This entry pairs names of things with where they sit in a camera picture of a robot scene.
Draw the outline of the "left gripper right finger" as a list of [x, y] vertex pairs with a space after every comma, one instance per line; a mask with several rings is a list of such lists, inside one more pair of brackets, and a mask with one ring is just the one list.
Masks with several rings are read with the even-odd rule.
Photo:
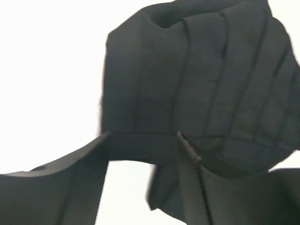
[[177, 134], [177, 168], [188, 225], [297, 225], [298, 168], [247, 173]]

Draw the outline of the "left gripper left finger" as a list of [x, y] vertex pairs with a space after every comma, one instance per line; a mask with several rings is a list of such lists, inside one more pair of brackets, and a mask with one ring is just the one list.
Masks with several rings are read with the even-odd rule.
[[0, 177], [3, 225], [93, 225], [108, 167], [111, 135], [28, 172]]

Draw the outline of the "black pleated skirt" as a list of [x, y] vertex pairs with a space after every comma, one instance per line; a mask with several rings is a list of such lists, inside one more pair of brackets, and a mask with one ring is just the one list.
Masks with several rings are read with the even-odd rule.
[[184, 223], [178, 133], [247, 173], [300, 148], [300, 67], [265, 0], [142, 8], [109, 33], [103, 85], [109, 159], [153, 164], [150, 209]]

